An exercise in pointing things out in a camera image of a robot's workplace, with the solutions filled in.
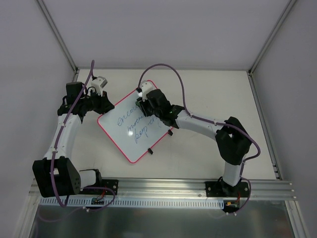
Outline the pink framed whiteboard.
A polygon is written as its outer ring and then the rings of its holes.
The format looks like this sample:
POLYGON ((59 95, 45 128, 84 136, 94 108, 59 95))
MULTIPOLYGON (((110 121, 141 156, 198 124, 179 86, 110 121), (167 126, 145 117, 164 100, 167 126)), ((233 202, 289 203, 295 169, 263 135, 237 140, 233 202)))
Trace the pink framed whiteboard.
POLYGON ((97 119, 100 128, 132 164, 172 130, 154 115, 145 117, 136 106, 137 98, 137 91, 133 90, 117 102, 113 110, 97 119))

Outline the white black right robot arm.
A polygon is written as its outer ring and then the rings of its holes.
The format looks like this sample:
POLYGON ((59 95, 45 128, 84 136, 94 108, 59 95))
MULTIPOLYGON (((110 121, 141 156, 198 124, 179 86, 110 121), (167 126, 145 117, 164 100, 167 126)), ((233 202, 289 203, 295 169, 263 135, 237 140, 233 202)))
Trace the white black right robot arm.
POLYGON ((251 146, 251 140, 239 120, 230 117, 224 122, 217 122, 191 115, 185 107, 172 105, 159 89, 145 93, 138 87, 136 92, 136 105, 144 116, 155 116, 168 127, 190 130, 216 141, 220 156, 225 161, 217 190, 227 197, 238 195, 242 162, 251 146))

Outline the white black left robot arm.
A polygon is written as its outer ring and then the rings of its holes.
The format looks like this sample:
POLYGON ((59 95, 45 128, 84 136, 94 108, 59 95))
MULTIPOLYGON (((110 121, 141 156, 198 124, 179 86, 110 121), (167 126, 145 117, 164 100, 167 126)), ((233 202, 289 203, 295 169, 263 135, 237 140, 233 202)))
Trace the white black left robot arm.
POLYGON ((105 91, 106 84, 106 79, 97 78, 87 89, 81 82, 66 85, 66 96, 57 110, 57 127, 52 143, 43 159, 35 160, 32 165, 42 197, 77 195, 85 187, 92 194, 103 189, 99 170, 76 170, 71 154, 86 113, 93 111, 103 115, 114 109, 105 91))

